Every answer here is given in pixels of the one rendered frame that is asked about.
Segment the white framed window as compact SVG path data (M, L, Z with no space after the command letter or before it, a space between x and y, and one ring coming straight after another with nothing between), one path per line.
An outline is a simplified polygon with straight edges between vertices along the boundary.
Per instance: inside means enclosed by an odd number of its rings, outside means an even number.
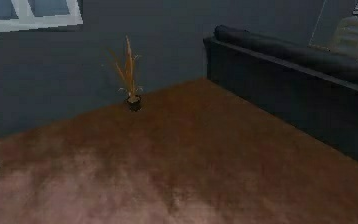
M0 33L83 24L83 0L0 0Z

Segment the black sofa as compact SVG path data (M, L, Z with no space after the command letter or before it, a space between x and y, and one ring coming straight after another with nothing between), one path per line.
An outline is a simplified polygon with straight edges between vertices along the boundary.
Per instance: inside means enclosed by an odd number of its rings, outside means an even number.
M358 59L219 25L207 78L358 162Z

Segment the orange house plant in black pot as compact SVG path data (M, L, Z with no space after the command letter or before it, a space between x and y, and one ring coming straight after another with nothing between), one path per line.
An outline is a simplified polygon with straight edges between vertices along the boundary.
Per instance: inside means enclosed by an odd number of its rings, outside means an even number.
M139 92L143 90L143 87L136 84L135 67L140 55L133 53L131 41L128 36L125 36L125 44L123 65L121 65L115 52L110 48L106 49L108 53L107 59L123 83L119 91L124 91L127 94L125 103L128 109L131 112L138 112L142 109L142 97L139 95Z

